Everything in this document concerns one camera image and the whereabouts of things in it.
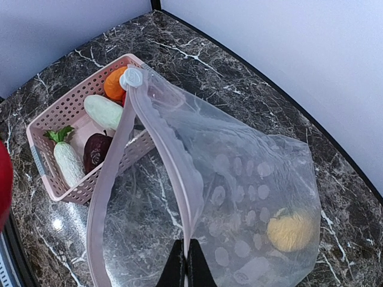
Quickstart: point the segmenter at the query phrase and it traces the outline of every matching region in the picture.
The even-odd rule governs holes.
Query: wall
[[[383,194],[383,1],[162,0],[302,105]]]
[[[79,45],[150,10],[149,0],[0,0],[0,97]]]

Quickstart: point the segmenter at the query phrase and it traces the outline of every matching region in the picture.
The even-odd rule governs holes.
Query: radish
[[[80,157],[72,146],[64,142],[65,137],[73,130],[73,127],[66,126],[58,132],[49,130],[44,134],[44,136],[56,143],[53,151],[54,159],[69,187],[74,187],[85,176]]]

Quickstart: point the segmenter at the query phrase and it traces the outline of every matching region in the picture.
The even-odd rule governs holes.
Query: black marble surface
[[[49,199],[29,149],[26,127],[71,87],[125,53],[135,54],[171,83],[251,127],[307,142],[323,210],[317,264],[299,286],[381,286],[383,208],[355,170],[268,83],[161,12],[105,32],[38,73],[0,105],[0,134],[15,168],[13,213],[41,286],[93,286],[85,251],[88,207]],[[117,224],[107,225],[114,231],[108,235],[111,244],[106,247],[112,253],[107,267],[114,274],[118,268],[126,270],[111,259],[113,246],[124,250],[129,272],[112,278],[114,286],[151,286],[160,274],[157,263],[163,261],[170,246],[162,239],[141,246],[130,240],[141,237],[153,242],[151,228],[162,228],[163,238],[169,234],[177,238],[180,218],[155,151],[135,166],[131,176],[138,183],[134,193],[126,194],[124,201],[112,199],[109,205],[107,223],[112,219]],[[140,184],[145,180],[148,186]],[[149,207],[153,210],[153,204],[159,207],[157,213],[143,212]],[[167,219],[168,224],[162,226],[159,218]],[[142,259],[148,255],[153,257],[151,262]]]

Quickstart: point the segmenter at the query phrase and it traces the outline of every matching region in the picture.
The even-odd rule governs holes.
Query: plastic basket
[[[69,135],[67,142],[82,158],[88,138],[94,133],[103,133],[104,130],[86,114],[84,99],[91,94],[104,95],[106,77],[112,71],[128,64],[155,73],[133,54],[125,54],[72,88],[28,125],[26,134],[32,155],[52,200],[85,204],[92,196],[102,164],[88,173],[76,186],[68,189],[53,157],[54,143],[43,134],[46,130],[58,130],[63,126],[71,125],[75,128],[75,133]],[[129,168],[153,148],[153,141],[146,130],[139,133],[126,146],[118,172],[121,173]]]

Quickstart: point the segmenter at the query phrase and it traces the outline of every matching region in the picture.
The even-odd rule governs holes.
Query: green leaf
[[[44,133],[44,136],[46,136],[47,138],[55,141],[57,144],[59,142],[63,142],[65,137],[71,132],[73,131],[74,128],[71,127],[71,126],[66,126],[66,127],[63,127],[61,130],[59,130],[58,132],[55,132],[53,130],[48,130]]]

